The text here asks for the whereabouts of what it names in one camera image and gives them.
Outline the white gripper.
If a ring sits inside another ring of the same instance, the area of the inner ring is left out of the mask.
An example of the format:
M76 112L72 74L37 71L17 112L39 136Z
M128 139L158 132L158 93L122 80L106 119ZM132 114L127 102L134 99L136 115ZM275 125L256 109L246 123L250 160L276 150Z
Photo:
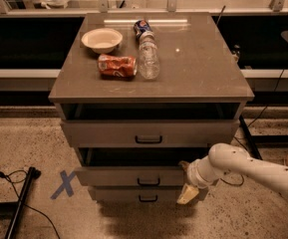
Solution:
M192 163L182 160L179 165L186 171L187 183L183 186L176 203L187 204L195 197L199 201L204 200L209 187L218 180L209 159L197 159Z

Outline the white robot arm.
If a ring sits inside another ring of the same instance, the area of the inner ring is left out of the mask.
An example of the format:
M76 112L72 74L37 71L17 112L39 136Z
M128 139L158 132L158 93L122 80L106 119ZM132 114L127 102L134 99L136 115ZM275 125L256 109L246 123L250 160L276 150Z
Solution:
M217 143L206 157L180 164L186 183L176 200L178 204L187 204L200 189L207 188L228 172L245 175L288 200L288 166L251 157L244 148Z

